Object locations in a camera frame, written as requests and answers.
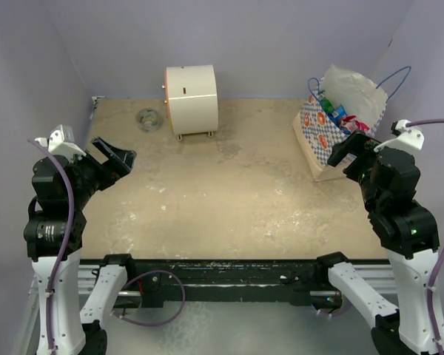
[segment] wooden floor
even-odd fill
[[[301,104],[219,100],[214,138],[177,142],[162,100],[102,99],[90,137],[138,157],[130,175],[85,208],[83,257],[384,258],[358,185],[312,180],[292,129]],[[164,117],[152,134],[135,119],[147,107]]]

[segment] white drum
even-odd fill
[[[201,132],[212,137],[219,121],[214,67],[167,67],[164,89],[169,121],[178,139]]]

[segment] bag handle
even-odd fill
[[[411,67],[408,65],[407,67],[404,67],[404,68],[401,68],[401,69],[397,70],[396,72],[394,72],[394,73],[391,74],[390,76],[384,78],[384,79],[383,79],[383,80],[377,85],[377,87],[375,88],[375,89],[378,89],[378,88],[381,86],[381,84],[383,84],[385,81],[387,81],[387,80],[390,79],[392,76],[395,76],[397,73],[402,72],[402,71],[405,70],[405,69],[407,69],[408,72],[405,74],[405,77],[404,77],[404,78],[402,79],[402,81],[400,82],[400,85],[398,85],[397,88],[393,91],[393,93],[392,93],[392,94],[386,99],[386,102],[388,102],[388,100],[389,100],[390,98],[393,97],[393,95],[395,94],[395,92],[398,91],[398,89],[401,87],[401,85],[403,85],[403,83],[405,82],[406,78],[407,78],[408,75],[409,75],[409,72],[411,72]]]
[[[308,80],[308,90],[309,90],[309,92],[311,93],[311,95],[314,96],[314,98],[317,100],[317,102],[319,103],[319,105],[322,106],[322,104],[320,103],[319,98],[318,98],[318,97],[316,96],[316,94],[314,94],[314,93],[312,92],[312,90],[311,90],[311,80],[316,80],[316,82],[317,82],[317,92],[319,92],[320,83],[319,83],[319,81],[318,81],[317,78],[310,78],[310,79]]]

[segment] white wall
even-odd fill
[[[152,98],[214,64],[220,97],[299,98],[331,63],[370,76],[413,0],[44,0],[93,95]]]
[[[377,136],[389,136],[391,122],[444,118],[444,0],[416,0],[395,33],[393,42],[378,66],[374,80],[412,65],[407,84],[388,103],[385,120]],[[417,200],[437,219],[444,244],[444,125],[424,126],[425,143],[417,156],[421,170]],[[440,274],[444,300],[444,266]]]
[[[71,124],[84,142],[92,108],[40,0],[0,0],[0,355],[10,354],[31,279],[23,228],[33,197],[26,138]]]

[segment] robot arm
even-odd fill
[[[398,137],[385,143],[354,132],[334,146],[328,161],[336,166],[347,154],[356,157],[344,172],[360,185],[370,223],[394,272],[400,309],[358,277],[341,253],[317,261],[321,274],[366,319],[380,354],[437,354],[426,286],[437,262],[439,237],[431,212],[413,200],[420,171],[411,154],[421,149],[424,137],[420,130],[406,128],[407,122],[395,123],[392,130]],[[437,289],[432,305],[444,349],[444,318]]]
[[[53,290],[48,292],[47,281],[52,277],[63,243],[69,203],[62,177],[51,160],[41,159],[35,164],[32,184],[36,197],[28,209],[24,239],[38,280],[41,332],[37,354],[105,354],[107,317],[118,292],[134,276],[134,265],[128,254],[104,258],[93,293],[80,311],[78,267],[86,225],[82,210],[96,191],[107,189],[131,172],[136,153],[116,149],[95,138],[92,144],[108,158],[100,164],[73,143],[72,130],[65,126],[58,126],[49,139],[37,138],[36,142],[54,155],[69,178],[74,195],[69,242],[55,274]],[[41,210],[36,211],[37,204]],[[49,349],[48,334],[53,335],[53,349]]]

